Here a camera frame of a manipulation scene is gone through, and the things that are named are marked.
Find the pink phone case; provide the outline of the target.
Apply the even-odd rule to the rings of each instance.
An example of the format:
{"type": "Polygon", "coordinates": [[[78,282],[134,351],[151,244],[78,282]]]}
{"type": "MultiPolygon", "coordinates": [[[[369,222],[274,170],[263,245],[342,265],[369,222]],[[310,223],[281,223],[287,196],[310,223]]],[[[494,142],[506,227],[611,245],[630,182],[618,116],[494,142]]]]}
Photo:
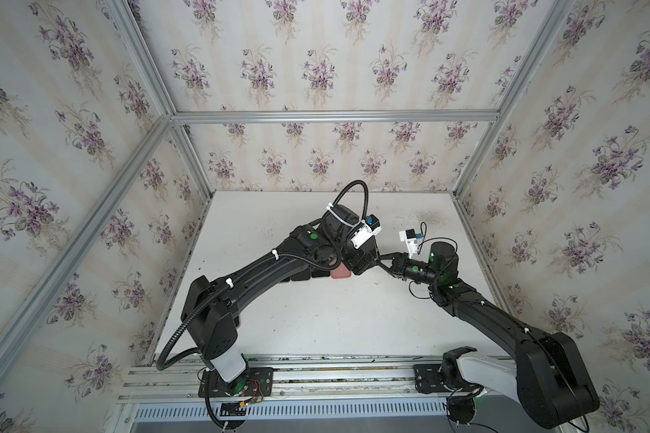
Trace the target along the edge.
{"type": "Polygon", "coordinates": [[[350,272],[344,263],[341,263],[335,270],[330,272],[330,277],[334,280],[348,279],[351,276],[352,272],[350,272]]]}

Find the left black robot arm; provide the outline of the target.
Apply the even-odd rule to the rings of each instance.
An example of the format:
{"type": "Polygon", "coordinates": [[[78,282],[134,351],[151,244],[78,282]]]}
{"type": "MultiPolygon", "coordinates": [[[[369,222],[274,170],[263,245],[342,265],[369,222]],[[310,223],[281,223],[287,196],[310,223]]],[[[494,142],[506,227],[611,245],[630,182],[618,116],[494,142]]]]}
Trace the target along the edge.
{"type": "Polygon", "coordinates": [[[240,313],[272,289],[298,274],[332,272],[343,265],[355,275],[376,265],[376,235],[382,230],[377,216],[358,216],[343,205],[330,204],[325,214],[296,227],[282,243],[242,269],[209,281],[195,279],[183,306],[180,326],[164,346],[171,351],[187,333],[194,346],[163,361],[169,367],[196,355],[224,382],[233,382],[249,370],[237,347],[240,313]]]}

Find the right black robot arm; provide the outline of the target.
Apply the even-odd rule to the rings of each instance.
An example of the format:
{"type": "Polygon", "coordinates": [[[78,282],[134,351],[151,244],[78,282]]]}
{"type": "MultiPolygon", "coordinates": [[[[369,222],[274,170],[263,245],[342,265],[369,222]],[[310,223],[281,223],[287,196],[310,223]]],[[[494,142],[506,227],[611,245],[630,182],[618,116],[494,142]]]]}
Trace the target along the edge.
{"type": "Polygon", "coordinates": [[[377,265],[387,274],[427,287],[428,297],[455,319],[478,330],[505,353],[482,357],[461,346],[443,354],[434,373],[422,366],[416,388],[439,388],[473,398],[491,390],[520,404],[544,429],[586,419],[601,407],[599,395],[575,341],[563,332],[549,333],[510,315],[462,280],[460,257],[447,242],[435,242],[427,261],[407,253],[383,254],[377,265]]]}

